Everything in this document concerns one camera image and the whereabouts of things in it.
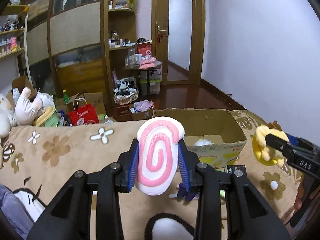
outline baseboard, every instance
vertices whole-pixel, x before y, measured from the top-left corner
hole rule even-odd
[[[176,71],[180,72],[181,74],[184,74],[185,76],[189,76],[189,71],[186,70],[183,67],[180,67],[179,65],[173,63],[172,61],[168,60],[168,65],[172,66]]]
[[[203,85],[208,91],[219,95],[224,102],[228,103],[233,108],[233,110],[243,110],[243,109],[246,110],[241,104],[239,104],[233,98],[231,98],[226,93],[222,92],[220,89],[210,84],[206,80],[201,79],[200,84]]]

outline plastic storage bin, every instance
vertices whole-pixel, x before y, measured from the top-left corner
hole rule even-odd
[[[141,71],[140,74],[140,80],[146,80],[147,79],[147,72]],[[149,79],[150,80],[160,80],[162,81],[162,67],[156,70],[150,70],[149,71]]]
[[[147,95],[147,81],[140,80],[141,95]],[[150,95],[160,94],[160,83],[161,80],[150,80]]]

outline wooden door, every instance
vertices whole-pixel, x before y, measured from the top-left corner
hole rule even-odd
[[[162,61],[163,84],[200,83],[204,50],[204,24],[204,0],[192,0],[192,34],[189,70],[181,69],[179,65],[168,61],[169,0],[152,0],[152,39],[155,42],[154,53],[158,60]],[[160,42],[158,40],[159,34],[163,36]],[[170,77],[170,75],[173,75],[171,74],[173,70],[181,74],[175,74],[177,80]]]

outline person's hand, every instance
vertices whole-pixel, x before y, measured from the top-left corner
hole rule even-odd
[[[303,187],[303,182],[304,182],[304,174],[301,176],[301,182],[298,187],[298,193],[296,196],[296,201],[294,202],[294,210],[297,211],[299,208],[302,206],[302,197],[304,194],[304,187]],[[314,192],[310,194],[310,199],[314,199],[316,196],[320,195],[320,185],[316,188]]]

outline woven basket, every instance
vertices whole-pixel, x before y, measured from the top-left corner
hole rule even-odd
[[[116,98],[116,94],[113,97],[113,100],[115,101],[116,104],[119,104],[121,106],[131,104],[133,101],[138,99],[138,94],[139,91],[137,90],[135,93],[133,93],[130,97],[128,98],[123,98],[123,99],[118,99]]]

